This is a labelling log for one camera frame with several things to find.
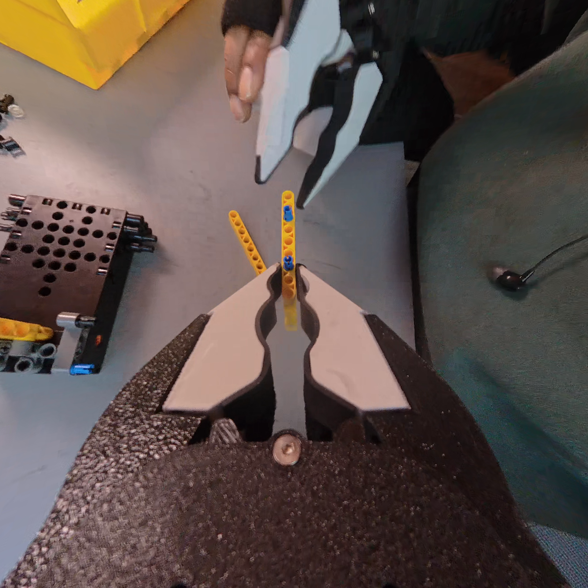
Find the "black lego base block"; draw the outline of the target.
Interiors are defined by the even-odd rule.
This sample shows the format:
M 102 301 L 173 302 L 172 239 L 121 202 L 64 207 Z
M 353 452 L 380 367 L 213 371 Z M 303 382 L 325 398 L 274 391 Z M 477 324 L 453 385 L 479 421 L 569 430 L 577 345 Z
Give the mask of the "black lego base block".
M 50 327 L 49 341 L 1 340 L 1 371 L 99 373 L 133 256 L 155 250 L 141 215 L 37 195 L 1 211 L 1 317 Z

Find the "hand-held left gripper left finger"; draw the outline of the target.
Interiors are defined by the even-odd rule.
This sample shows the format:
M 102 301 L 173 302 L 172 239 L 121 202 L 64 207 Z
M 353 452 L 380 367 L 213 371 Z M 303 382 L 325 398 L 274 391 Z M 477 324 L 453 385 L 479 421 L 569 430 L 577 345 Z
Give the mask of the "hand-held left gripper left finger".
M 276 394 L 267 338 L 277 322 L 281 277 L 276 263 L 208 313 L 164 413 L 231 419 L 247 442 L 272 436 Z

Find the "pile of small lego parts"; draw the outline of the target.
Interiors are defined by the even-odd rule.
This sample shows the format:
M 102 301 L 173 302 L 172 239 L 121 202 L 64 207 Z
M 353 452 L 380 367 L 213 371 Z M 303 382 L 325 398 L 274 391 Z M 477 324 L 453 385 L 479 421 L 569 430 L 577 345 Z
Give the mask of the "pile of small lego parts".
M 1 152 L 13 157 L 25 155 L 22 146 L 11 136 L 6 135 L 9 122 L 25 118 L 24 110 L 16 103 L 15 98 L 5 93 L 1 96 Z

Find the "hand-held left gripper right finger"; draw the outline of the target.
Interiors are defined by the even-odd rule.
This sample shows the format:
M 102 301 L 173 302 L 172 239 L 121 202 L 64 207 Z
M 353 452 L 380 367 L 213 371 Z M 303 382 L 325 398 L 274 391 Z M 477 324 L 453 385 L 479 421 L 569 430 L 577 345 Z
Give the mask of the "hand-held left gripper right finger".
M 379 438 L 369 418 L 410 410 L 405 393 L 360 306 L 302 264 L 296 268 L 301 325 L 309 339 L 303 360 L 306 436 L 334 439 L 345 422 Z

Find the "person's right hand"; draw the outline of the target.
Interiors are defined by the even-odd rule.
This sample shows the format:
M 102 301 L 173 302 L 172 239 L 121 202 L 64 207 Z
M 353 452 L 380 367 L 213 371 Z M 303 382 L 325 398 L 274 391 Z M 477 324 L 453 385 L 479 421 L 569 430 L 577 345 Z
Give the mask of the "person's right hand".
M 224 79 L 233 117 L 249 120 L 263 86 L 266 61 L 273 38 L 246 26 L 233 26 L 224 34 Z

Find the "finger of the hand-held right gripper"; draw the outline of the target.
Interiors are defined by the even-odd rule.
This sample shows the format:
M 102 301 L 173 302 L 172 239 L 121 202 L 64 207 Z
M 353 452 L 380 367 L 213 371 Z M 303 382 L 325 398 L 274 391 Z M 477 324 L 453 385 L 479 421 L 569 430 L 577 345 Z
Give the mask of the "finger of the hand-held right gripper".
M 265 183 L 292 147 L 298 119 L 305 117 L 315 74 L 333 65 L 354 47 L 349 33 L 312 38 L 299 29 L 292 46 L 278 45 L 269 52 L 261 91 L 261 113 L 256 140 L 255 181 Z
M 304 209 L 321 191 L 359 144 L 382 80 L 374 62 L 353 65 L 341 73 L 329 122 L 299 190 L 298 209 Z

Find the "person's black pants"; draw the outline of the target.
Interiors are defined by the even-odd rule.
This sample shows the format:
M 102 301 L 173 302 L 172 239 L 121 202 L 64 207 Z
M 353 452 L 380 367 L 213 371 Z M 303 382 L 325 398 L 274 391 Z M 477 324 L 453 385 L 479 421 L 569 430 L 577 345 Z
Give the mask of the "person's black pants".
M 560 48 L 587 1 L 380 1 L 392 28 L 392 86 L 362 144 L 402 142 L 421 161 L 486 96 Z

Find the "grey fabric chair seat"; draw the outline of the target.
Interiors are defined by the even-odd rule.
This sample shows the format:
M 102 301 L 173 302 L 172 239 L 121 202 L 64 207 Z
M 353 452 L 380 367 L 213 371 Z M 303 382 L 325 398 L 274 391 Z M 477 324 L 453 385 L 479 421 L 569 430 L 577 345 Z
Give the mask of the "grey fabric chair seat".
M 528 526 L 570 586 L 587 587 L 587 539 L 535 523 Z

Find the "long yellow lego beam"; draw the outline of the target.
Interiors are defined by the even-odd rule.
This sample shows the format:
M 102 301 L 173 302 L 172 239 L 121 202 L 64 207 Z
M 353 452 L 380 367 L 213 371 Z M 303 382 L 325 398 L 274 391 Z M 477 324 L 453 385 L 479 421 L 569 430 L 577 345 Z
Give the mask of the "long yellow lego beam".
M 259 253 L 258 248 L 254 243 L 254 240 L 252 239 L 243 220 L 236 210 L 231 210 L 229 212 L 229 221 L 244 253 L 247 256 L 249 263 L 254 269 L 255 274 L 262 274 L 266 271 L 265 262 L 263 261 L 261 254 Z

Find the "yellow lego beam with pins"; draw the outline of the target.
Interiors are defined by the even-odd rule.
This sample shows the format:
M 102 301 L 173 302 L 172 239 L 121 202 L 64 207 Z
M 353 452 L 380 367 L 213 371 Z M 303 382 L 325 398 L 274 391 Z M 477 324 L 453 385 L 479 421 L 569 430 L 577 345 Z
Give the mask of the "yellow lego beam with pins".
M 282 193 L 282 300 L 284 325 L 287 331 L 298 328 L 296 286 L 295 195 L 290 190 Z

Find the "yellow storage bin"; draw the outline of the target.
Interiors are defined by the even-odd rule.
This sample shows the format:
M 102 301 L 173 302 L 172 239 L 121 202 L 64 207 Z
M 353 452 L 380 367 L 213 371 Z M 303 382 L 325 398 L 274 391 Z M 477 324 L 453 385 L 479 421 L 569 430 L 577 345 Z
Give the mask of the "yellow storage bin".
M 1 43 L 99 89 L 187 1 L 1 1 Z

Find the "black earphone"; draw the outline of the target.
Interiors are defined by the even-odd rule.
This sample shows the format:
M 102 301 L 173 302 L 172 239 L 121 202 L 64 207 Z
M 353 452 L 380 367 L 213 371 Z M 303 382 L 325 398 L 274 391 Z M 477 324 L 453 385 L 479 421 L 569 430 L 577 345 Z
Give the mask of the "black earphone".
M 486 273 L 488 279 L 498 288 L 508 292 L 518 292 L 526 289 L 529 279 L 536 273 L 536 271 L 554 256 L 575 247 L 587 240 L 587 234 L 582 235 L 576 239 L 565 243 L 557 249 L 549 252 L 546 256 L 540 259 L 532 267 L 528 268 L 522 273 L 515 272 L 511 268 L 506 268 L 499 265 L 490 265 L 487 267 Z

